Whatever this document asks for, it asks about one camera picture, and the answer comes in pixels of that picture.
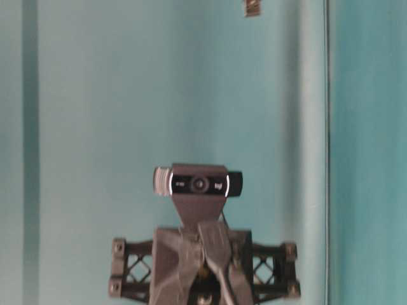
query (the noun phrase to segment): webcam lens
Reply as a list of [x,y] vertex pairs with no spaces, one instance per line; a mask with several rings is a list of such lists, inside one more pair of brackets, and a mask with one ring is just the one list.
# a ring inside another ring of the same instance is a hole
[[205,182],[201,178],[198,178],[197,180],[195,180],[194,186],[196,187],[196,189],[202,190],[205,187]]
[[204,193],[209,188],[209,181],[204,177],[195,177],[191,181],[191,188],[194,193]]

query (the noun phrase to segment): black 3d-printed mount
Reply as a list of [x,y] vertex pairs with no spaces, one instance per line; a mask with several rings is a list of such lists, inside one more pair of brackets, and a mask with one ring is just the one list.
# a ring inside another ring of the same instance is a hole
[[[153,241],[127,243],[123,238],[113,240],[111,277],[109,295],[124,297],[135,301],[149,302],[151,279],[151,255]],[[255,304],[288,297],[300,296],[300,283],[296,279],[295,260],[297,247],[294,243],[283,243],[280,246],[264,246],[248,243],[246,253],[250,270],[245,273],[252,278],[252,293]],[[211,281],[208,285],[193,285],[190,299],[198,294],[216,295],[220,291],[219,283]]]

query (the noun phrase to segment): turquoise wall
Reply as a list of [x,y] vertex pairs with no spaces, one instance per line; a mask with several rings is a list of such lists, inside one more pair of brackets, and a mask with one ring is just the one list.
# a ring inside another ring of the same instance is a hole
[[406,1],[331,1],[331,304],[406,304]]
[[22,5],[0,2],[0,304],[22,303]]
[[249,19],[240,0],[38,0],[37,18],[35,1],[3,3],[5,304],[132,304],[107,297],[111,240],[178,225],[151,185],[175,161],[242,170],[228,222],[297,241],[293,304],[324,302],[322,1],[263,1]]

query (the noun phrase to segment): bolt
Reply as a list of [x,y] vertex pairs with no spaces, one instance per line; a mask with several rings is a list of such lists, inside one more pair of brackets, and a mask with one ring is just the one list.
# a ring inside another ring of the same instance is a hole
[[112,285],[110,286],[110,290],[111,290],[112,292],[117,292],[117,291],[119,290],[119,288],[120,288],[120,285],[119,285],[118,283],[114,283],[114,284],[112,284]]
[[212,305],[212,294],[199,295],[197,305]]
[[123,245],[122,245],[122,244],[117,243],[117,244],[114,246],[114,251],[115,251],[115,252],[121,252],[122,250],[123,250]]

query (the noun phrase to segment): small object on wall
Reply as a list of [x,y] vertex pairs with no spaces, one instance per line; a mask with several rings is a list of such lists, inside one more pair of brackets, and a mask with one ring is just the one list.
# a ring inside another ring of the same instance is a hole
[[243,0],[245,17],[260,16],[260,0]]

